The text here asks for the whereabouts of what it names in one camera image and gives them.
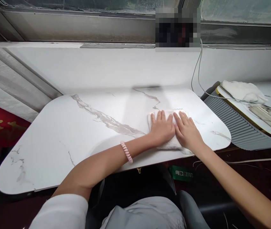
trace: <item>forearm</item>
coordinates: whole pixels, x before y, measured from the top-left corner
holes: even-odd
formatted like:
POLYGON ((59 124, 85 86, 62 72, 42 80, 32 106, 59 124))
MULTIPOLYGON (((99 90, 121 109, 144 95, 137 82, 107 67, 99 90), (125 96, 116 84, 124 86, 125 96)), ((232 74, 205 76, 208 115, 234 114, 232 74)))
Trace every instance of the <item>forearm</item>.
MULTIPOLYGON (((125 143, 132 158, 155 147, 151 136, 145 135, 125 143)), ((90 190, 98 182, 128 162, 121 145, 104 150, 77 164, 57 188, 53 196, 74 193, 89 199, 90 190)))
POLYGON ((225 163, 209 147, 201 146, 195 150, 196 156, 207 166, 222 187, 245 211, 254 224, 261 228, 271 228, 271 201, 225 163))

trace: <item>gray chair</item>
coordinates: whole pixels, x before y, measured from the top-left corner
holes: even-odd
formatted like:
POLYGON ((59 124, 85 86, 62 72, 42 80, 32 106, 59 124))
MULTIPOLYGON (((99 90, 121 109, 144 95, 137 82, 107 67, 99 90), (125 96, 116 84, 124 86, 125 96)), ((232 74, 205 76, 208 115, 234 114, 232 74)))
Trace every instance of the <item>gray chair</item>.
MULTIPOLYGON (((192 198, 190 194, 185 191, 176 192, 175 183, 168 171, 168 169, 163 164, 158 164, 157 168, 160 173, 163 175, 163 178, 167 181, 170 187, 173 189, 175 195, 177 196, 180 203, 180 210, 184 216, 185 223, 187 228, 190 229, 210 229, 207 225, 205 219, 203 218, 196 202, 192 198)), ((99 187, 98 199, 101 197, 101 193, 103 191, 104 180, 99 187)), ((99 222, 92 209, 88 210, 86 216, 86 225, 85 229, 99 229, 101 226, 101 222, 99 222)))

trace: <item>glass pane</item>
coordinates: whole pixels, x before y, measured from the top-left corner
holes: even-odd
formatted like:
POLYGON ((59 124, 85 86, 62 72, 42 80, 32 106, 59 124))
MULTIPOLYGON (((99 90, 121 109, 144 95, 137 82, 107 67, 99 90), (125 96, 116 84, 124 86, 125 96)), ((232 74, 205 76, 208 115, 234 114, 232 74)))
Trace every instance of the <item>glass pane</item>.
POLYGON ((201 0, 207 21, 271 24, 271 0, 201 0))
POLYGON ((5 0, 2 6, 14 9, 52 9, 83 12, 155 14, 156 8, 177 7, 179 0, 5 0))

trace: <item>green box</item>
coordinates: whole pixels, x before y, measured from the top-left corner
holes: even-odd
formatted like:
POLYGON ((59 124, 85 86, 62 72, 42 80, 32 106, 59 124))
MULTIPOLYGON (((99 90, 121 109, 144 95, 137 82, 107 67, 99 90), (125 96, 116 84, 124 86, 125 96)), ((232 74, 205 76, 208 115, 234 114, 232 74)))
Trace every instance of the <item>green box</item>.
POLYGON ((187 170, 184 167, 172 165, 169 167, 169 172, 174 180, 181 180, 186 182, 191 182, 193 180, 194 174, 192 171, 187 170))

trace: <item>gray vent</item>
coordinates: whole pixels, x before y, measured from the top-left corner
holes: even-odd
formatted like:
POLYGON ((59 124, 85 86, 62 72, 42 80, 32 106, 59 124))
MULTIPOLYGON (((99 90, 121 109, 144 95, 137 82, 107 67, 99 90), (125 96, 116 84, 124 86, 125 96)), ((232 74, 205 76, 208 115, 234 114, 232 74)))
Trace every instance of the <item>gray vent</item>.
MULTIPOLYGON (((218 97, 216 91, 211 95, 218 97)), ((234 145, 245 150, 271 148, 271 137, 249 123, 223 99, 209 96, 204 102, 228 127, 234 145)))

